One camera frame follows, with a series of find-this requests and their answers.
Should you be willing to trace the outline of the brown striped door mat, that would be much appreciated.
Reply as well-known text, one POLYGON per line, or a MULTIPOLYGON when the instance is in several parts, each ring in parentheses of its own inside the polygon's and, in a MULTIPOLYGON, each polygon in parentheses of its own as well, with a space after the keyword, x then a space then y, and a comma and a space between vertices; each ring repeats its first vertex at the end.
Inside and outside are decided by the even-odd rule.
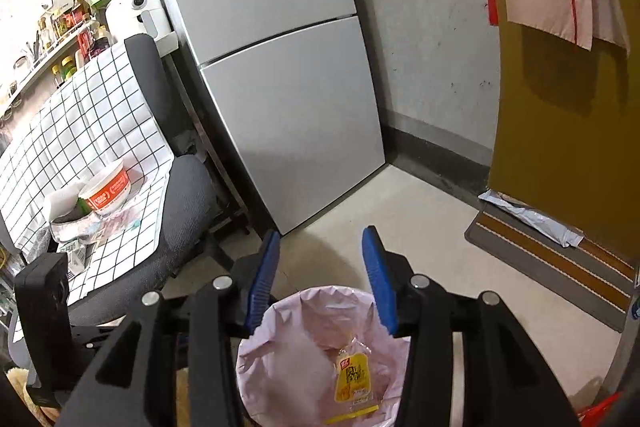
POLYGON ((488 202, 465 238, 614 331, 624 329, 636 275, 631 261, 587 237, 561 246, 488 202))

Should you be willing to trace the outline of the orange white paper bowl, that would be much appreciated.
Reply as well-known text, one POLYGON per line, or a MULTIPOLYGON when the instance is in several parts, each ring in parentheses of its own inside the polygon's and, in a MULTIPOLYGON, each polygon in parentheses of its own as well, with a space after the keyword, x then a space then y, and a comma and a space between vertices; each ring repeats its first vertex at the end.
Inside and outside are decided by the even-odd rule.
POLYGON ((122 159, 104 167, 80 190, 78 197, 99 216, 117 210, 127 199, 131 182, 122 159))

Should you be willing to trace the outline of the white grid-pattern cloth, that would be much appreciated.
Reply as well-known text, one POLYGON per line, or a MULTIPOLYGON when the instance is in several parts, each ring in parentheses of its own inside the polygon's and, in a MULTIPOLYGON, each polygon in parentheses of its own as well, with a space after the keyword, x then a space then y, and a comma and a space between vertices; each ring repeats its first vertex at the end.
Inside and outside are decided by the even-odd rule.
POLYGON ((1 156, 1 216, 12 243, 29 253, 47 223, 44 202, 122 159, 131 193, 124 219, 93 248, 70 279, 71 303, 114 282, 160 243, 163 207, 175 156, 140 88, 125 43, 117 43, 51 95, 1 156))

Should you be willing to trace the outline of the white refrigerator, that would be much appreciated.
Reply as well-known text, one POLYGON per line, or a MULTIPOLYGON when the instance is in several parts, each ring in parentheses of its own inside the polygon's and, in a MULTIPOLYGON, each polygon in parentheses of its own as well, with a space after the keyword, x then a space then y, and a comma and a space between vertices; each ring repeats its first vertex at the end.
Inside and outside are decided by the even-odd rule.
POLYGON ((163 2, 256 228, 291 232, 383 165, 355 0, 163 2))

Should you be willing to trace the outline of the yellow snack packet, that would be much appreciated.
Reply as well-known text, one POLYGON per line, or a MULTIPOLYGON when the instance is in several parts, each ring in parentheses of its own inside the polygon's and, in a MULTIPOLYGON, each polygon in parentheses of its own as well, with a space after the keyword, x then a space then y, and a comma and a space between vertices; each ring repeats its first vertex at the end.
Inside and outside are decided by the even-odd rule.
POLYGON ((335 384, 326 425, 352 421, 376 412, 380 407, 373 389, 369 364, 371 349, 356 337, 337 353, 335 384))

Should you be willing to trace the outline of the wall spice shelf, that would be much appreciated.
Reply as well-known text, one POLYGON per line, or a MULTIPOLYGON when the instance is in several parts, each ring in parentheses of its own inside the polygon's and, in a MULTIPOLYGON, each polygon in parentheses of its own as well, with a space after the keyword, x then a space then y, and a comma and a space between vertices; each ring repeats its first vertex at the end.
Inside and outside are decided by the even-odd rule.
POLYGON ((14 101, 21 98, 22 93, 25 90, 32 86, 40 76, 47 72, 51 65, 63 57, 65 53, 77 43, 77 36, 81 31, 89 28, 92 23, 93 20, 86 20, 85 23, 78 25, 70 31, 55 48, 50 49, 49 52, 44 54, 44 57, 32 68, 29 74, 17 83, 16 90, 9 96, 9 98, 1 103, 1 114, 6 113, 6 111, 12 107, 14 101))

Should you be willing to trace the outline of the brown wooden door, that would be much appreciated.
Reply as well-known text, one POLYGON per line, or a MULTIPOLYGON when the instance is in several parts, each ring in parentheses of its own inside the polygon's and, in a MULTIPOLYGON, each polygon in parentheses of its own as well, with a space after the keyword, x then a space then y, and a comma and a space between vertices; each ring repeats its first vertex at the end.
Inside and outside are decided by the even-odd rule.
POLYGON ((509 22, 497 0, 500 98, 489 185, 628 259, 639 256, 639 0, 630 49, 584 50, 509 22))

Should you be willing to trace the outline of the pink-lined trash bin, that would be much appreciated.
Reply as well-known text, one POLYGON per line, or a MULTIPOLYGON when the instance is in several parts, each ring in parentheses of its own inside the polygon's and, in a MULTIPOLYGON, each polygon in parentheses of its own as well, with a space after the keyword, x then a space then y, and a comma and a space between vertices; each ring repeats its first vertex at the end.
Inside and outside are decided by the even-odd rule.
POLYGON ((261 426, 391 426, 405 380, 410 341, 378 319, 373 297, 359 289, 305 289, 272 305, 241 341, 236 380, 248 416, 261 426), (326 425, 337 353, 356 337, 371 349, 376 412, 326 425))

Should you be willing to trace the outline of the white paper tissue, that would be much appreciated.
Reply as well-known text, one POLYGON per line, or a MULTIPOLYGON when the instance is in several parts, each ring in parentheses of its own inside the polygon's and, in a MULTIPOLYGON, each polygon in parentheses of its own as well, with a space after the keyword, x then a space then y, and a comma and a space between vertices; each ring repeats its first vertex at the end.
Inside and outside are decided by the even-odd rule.
POLYGON ((88 216, 91 212, 90 207, 79 197, 83 187, 81 181, 72 182, 48 197, 43 210, 50 223, 77 221, 88 216))

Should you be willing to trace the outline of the green label sauce bottle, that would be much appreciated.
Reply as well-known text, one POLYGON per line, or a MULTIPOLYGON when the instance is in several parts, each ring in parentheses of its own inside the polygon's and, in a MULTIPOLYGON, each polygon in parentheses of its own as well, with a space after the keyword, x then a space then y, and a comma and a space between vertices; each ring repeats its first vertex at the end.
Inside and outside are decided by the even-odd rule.
POLYGON ((77 72, 75 57, 67 55, 61 61, 61 76, 64 80, 70 79, 77 72))

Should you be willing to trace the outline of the red label oil bottle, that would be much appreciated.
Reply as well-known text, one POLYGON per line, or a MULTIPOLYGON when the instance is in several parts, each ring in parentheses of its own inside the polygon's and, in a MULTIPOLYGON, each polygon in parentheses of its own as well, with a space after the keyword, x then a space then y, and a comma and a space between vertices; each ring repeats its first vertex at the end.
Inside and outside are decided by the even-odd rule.
POLYGON ((88 63, 112 45, 111 34, 104 25, 86 28, 77 36, 77 41, 85 63, 88 63))

